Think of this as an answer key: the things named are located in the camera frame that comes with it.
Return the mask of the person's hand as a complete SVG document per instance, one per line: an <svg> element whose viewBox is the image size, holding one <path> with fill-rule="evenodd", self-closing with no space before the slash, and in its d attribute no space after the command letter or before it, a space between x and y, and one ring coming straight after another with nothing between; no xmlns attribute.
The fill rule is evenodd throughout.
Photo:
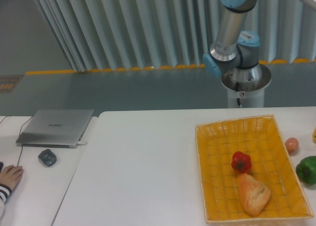
<svg viewBox="0 0 316 226"><path fill-rule="evenodd" d="M23 172L22 166L9 165L0 172L0 183L13 190L22 179Z"/></svg>

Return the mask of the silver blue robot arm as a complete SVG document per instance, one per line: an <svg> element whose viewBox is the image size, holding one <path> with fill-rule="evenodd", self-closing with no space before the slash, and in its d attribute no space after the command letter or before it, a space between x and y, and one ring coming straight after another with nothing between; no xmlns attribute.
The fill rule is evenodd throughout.
<svg viewBox="0 0 316 226"><path fill-rule="evenodd" d="M216 39L203 61L233 91L255 91L271 80L260 59L315 59L316 0L264 0L267 20L259 33L247 31L244 22L257 0L220 0L224 11Z"/></svg>

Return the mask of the striped sleeve forearm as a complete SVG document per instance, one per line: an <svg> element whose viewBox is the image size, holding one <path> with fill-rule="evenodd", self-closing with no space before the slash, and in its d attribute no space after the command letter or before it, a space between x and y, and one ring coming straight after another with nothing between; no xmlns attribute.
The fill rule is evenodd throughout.
<svg viewBox="0 0 316 226"><path fill-rule="evenodd" d="M2 217L5 209L5 202L8 199L11 192L12 189L10 187L2 183L0 184L0 218Z"/></svg>

